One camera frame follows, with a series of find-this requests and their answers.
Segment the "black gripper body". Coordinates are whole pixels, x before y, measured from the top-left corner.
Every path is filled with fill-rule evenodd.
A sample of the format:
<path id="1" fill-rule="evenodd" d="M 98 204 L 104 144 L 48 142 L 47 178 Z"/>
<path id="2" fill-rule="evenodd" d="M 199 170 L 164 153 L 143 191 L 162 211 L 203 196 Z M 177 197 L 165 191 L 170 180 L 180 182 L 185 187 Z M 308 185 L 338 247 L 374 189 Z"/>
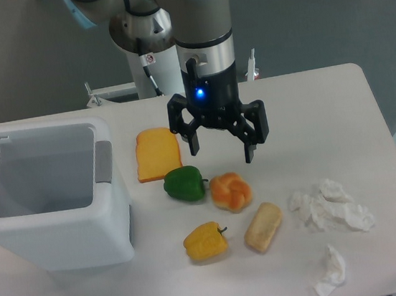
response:
<path id="1" fill-rule="evenodd" d="M 235 63 L 226 70 L 210 75 L 199 75 L 197 64 L 187 64 L 183 73 L 187 110 L 193 116 L 188 133 L 197 128 L 232 130 L 244 128 Z"/>

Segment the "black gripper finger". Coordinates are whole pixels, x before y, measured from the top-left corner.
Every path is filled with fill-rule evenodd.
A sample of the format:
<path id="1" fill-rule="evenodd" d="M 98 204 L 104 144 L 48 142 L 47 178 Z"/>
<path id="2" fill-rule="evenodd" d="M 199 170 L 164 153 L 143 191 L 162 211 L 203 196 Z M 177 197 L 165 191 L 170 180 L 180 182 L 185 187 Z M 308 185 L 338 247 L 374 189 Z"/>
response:
<path id="1" fill-rule="evenodd" d="M 183 110 L 187 110 L 188 114 L 193 116 L 189 123 L 184 121 L 182 116 Z M 180 134 L 188 143 L 189 151 L 192 156 L 199 152 L 199 139 L 197 137 L 197 129 L 199 121 L 195 118 L 195 112 L 187 102 L 185 96 L 175 94 L 167 103 L 167 112 L 169 118 L 169 129 L 174 134 Z"/>
<path id="2" fill-rule="evenodd" d="M 226 129 L 243 142 L 246 163 L 252 163 L 257 144 L 263 144 L 269 133 L 264 102 L 230 103 L 225 107 L 224 120 Z"/>

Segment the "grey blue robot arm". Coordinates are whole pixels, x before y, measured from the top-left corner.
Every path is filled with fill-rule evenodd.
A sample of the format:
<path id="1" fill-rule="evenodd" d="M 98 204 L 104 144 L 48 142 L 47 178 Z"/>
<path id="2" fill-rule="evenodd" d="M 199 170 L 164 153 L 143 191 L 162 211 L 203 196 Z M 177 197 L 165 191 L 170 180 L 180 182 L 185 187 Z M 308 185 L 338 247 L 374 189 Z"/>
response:
<path id="1" fill-rule="evenodd" d="M 229 0 L 63 0 L 86 28 L 105 22 L 146 97 L 168 95 L 169 129 L 199 151 L 200 127 L 227 130 L 245 160 L 268 136 L 263 101 L 242 103 Z"/>

